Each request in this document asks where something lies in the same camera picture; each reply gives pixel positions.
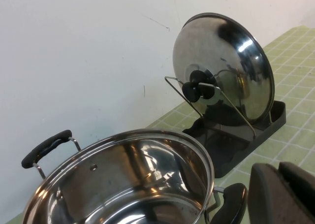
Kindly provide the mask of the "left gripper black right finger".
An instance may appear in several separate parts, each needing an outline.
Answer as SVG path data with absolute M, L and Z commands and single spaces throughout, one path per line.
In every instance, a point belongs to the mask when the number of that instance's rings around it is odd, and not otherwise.
M 315 177 L 291 162 L 280 162 L 280 174 L 299 209 L 315 223 Z

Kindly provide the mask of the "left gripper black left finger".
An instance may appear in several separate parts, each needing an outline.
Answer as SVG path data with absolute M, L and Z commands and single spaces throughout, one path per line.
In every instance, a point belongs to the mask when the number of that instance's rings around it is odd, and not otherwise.
M 266 163 L 252 166 L 248 211 L 251 224 L 308 224 L 278 168 Z

